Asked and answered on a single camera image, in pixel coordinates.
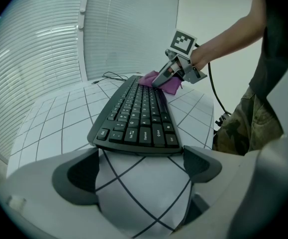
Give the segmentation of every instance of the white table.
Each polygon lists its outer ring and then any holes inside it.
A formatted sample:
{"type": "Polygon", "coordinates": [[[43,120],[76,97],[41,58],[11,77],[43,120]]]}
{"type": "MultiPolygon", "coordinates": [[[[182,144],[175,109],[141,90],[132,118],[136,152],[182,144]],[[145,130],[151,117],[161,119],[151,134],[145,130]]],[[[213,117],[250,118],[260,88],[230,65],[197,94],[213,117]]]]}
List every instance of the white table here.
{"type": "MultiPolygon", "coordinates": [[[[49,93],[34,103],[14,142],[7,176],[25,164],[91,148],[87,134],[109,98],[123,83],[110,79],[96,85],[92,82],[49,93]]],[[[165,95],[182,144],[211,149],[213,100],[189,86],[183,86],[175,96],[165,95]]],[[[120,229],[124,228],[129,236],[140,234],[138,238],[146,238],[156,231],[162,235],[169,234],[170,229],[183,219],[184,207],[187,207],[190,197],[191,184],[182,156],[142,158],[111,152],[103,155],[102,150],[100,154],[96,188],[106,217],[120,229]],[[123,193],[112,200],[108,197],[112,192],[123,193]],[[128,207],[120,204],[122,198],[129,200],[126,201],[128,207]],[[119,216],[110,215],[112,213],[119,213],[119,216]],[[125,229],[125,220],[132,223],[131,231],[125,229]]]]}

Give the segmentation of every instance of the white wall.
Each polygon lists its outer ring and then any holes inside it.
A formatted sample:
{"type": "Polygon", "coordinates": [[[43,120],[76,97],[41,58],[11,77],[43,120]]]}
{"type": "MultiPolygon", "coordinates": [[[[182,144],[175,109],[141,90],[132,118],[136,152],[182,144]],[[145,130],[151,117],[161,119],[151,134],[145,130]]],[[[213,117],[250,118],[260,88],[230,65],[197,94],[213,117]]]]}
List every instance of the white wall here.
{"type": "MultiPolygon", "coordinates": [[[[252,0],[179,0],[177,28],[197,37],[203,44],[246,16],[252,0]]],[[[229,112],[233,112],[256,69],[261,40],[211,63],[216,92],[229,112]]],[[[214,118],[223,114],[212,92],[209,77],[193,86],[214,99],[214,118]]]]}

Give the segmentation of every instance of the keyboard cable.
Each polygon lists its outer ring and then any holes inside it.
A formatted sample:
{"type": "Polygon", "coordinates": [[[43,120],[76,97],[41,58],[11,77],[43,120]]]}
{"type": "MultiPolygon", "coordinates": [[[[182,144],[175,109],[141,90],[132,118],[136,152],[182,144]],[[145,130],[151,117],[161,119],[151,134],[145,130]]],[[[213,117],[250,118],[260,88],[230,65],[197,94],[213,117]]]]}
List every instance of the keyboard cable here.
{"type": "Polygon", "coordinates": [[[220,99],[219,99],[219,97],[218,97],[218,95],[217,95],[217,92],[215,91],[214,84],[213,84],[213,80],[212,80],[212,73],[211,73],[211,65],[210,65],[210,62],[208,63],[208,71],[209,71],[209,78],[210,78],[210,83],[211,83],[212,91],[213,91],[213,93],[214,93],[214,95],[215,95],[215,98],[217,99],[217,101],[218,101],[218,103],[220,104],[220,106],[221,106],[221,108],[223,109],[223,111],[224,111],[225,113],[227,113],[228,115],[231,115],[231,113],[228,112],[228,111],[224,108],[222,102],[220,101],[220,99]]]}
{"type": "Polygon", "coordinates": [[[123,81],[123,82],[128,79],[128,77],[126,75],[118,75],[118,74],[113,73],[113,72],[106,72],[106,73],[103,74],[102,77],[103,77],[103,79],[98,80],[98,81],[94,81],[94,82],[92,82],[92,84],[99,83],[100,81],[103,81],[103,80],[106,80],[106,79],[112,79],[112,80],[123,81]],[[108,74],[108,73],[114,74],[116,76],[107,76],[106,74],[108,74]]]}

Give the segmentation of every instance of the keyboard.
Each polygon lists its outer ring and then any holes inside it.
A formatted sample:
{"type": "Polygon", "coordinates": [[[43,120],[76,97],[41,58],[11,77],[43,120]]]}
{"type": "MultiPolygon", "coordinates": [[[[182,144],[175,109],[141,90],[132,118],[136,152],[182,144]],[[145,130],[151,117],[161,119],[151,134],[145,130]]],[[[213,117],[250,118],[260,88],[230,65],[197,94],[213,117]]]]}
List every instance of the keyboard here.
{"type": "Polygon", "coordinates": [[[91,145],[142,156],[182,153],[177,127],[162,90],[126,80],[107,102],[89,134],[91,145]]]}

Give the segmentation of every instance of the camouflage pants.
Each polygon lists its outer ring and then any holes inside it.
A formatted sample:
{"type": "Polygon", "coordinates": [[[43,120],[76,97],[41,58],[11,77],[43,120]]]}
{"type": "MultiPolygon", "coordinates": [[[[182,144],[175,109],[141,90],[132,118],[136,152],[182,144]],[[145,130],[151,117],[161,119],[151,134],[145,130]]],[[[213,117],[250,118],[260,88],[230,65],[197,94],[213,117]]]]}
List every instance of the camouflage pants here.
{"type": "Polygon", "coordinates": [[[283,134],[274,114],[248,88],[233,114],[223,122],[213,139],[213,150],[245,155],[262,149],[269,141],[283,134]]]}

